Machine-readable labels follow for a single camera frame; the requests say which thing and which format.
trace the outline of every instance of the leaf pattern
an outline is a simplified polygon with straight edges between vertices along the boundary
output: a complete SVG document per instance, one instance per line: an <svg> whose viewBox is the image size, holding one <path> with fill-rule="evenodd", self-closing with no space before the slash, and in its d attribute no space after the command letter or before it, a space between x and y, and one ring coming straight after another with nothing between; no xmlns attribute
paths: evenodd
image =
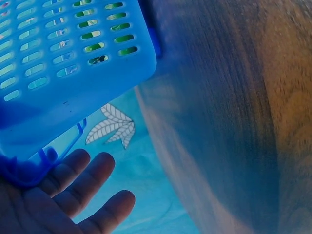
<svg viewBox="0 0 312 234"><path fill-rule="evenodd" d="M93 141L100 139L101 137L111 133L112 131L120 128L121 126L123 126L123 123L114 122L110 119L106 119L98 123L89 132L86 138L86 144L90 144Z"/></svg>
<svg viewBox="0 0 312 234"><path fill-rule="evenodd" d="M135 124L132 119L111 104L103 106L101 111L107 119L98 123L91 129L85 143L90 144L116 130L105 143L108 144L113 141L121 140L123 148L127 149L135 133Z"/></svg>
<svg viewBox="0 0 312 234"><path fill-rule="evenodd" d="M121 143L123 147L126 149L134 133L135 133L135 124L133 122L129 122L120 127L115 132L115 134L106 141L106 143L110 143L121 139Z"/></svg>
<svg viewBox="0 0 312 234"><path fill-rule="evenodd" d="M101 108L103 114L108 118L115 122L125 122L132 121L129 117L127 117L123 112L118 110L115 106L111 104L106 104Z"/></svg>

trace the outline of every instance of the blue fabric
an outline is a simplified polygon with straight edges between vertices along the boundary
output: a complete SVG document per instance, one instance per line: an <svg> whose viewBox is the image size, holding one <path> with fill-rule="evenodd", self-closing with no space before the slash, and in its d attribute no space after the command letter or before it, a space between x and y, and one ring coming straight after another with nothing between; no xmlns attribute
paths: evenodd
<svg viewBox="0 0 312 234"><path fill-rule="evenodd" d="M136 195L136 205L116 234L199 233L158 161L134 90L90 115L74 148L86 149L91 157L109 152L116 160L113 174L75 222L92 215L109 197L126 189Z"/></svg>

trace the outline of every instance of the wooden table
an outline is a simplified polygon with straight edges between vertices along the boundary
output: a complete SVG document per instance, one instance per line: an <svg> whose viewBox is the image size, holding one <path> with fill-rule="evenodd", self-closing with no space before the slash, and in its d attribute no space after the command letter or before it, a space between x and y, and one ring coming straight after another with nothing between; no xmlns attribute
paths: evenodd
<svg viewBox="0 0 312 234"><path fill-rule="evenodd" d="M312 233L312 1L147 1L164 55L136 92L196 225Z"/></svg>

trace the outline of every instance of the blue plastic basket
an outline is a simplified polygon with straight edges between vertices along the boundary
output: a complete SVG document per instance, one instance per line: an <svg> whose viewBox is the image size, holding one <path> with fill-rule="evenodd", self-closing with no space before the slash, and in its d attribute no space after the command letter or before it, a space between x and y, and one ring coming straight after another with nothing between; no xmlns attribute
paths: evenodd
<svg viewBox="0 0 312 234"><path fill-rule="evenodd" d="M149 78L156 55L137 0L9 0L0 6L0 172L36 185L49 142Z"/></svg>

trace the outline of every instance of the basket handle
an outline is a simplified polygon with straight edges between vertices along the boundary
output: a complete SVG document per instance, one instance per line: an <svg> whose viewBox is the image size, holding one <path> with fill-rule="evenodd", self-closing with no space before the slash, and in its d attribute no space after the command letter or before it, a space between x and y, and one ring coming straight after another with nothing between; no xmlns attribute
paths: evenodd
<svg viewBox="0 0 312 234"><path fill-rule="evenodd" d="M7 157L0 155L0 173L7 181L16 187L28 189L37 186L46 176L49 170L62 162L74 144L82 136L86 125L86 119L82 121L82 124L78 123L76 125L78 128L78 134L66 147L60 157L58 157L58 154L53 147L49 147L46 150L40 149L37 152L41 159L39 165L35 165L30 161L20 163L18 162L17 157L8 159Z"/></svg>

